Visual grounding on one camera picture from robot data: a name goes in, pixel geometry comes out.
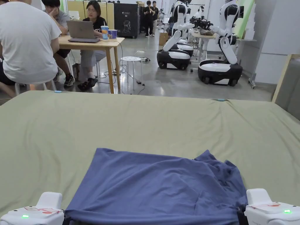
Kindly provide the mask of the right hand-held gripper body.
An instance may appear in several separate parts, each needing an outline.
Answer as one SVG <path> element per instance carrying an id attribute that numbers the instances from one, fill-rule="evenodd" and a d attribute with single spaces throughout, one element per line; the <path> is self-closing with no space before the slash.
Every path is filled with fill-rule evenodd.
<path id="1" fill-rule="evenodd" d="M 237 211 L 240 225 L 299 225 L 300 207 L 273 202 L 262 188 L 246 191 L 248 204 Z"/>

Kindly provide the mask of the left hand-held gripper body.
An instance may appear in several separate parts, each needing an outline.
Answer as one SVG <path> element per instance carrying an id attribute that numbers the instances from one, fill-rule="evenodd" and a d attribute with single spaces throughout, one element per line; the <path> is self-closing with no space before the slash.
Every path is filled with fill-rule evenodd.
<path id="1" fill-rule="evenodd" d="M 62 225 L 64 210 L 61 209 L 62 194 L 44 192 L 35 206 L 11 210 L 0 219 L 1 225 Z"/>

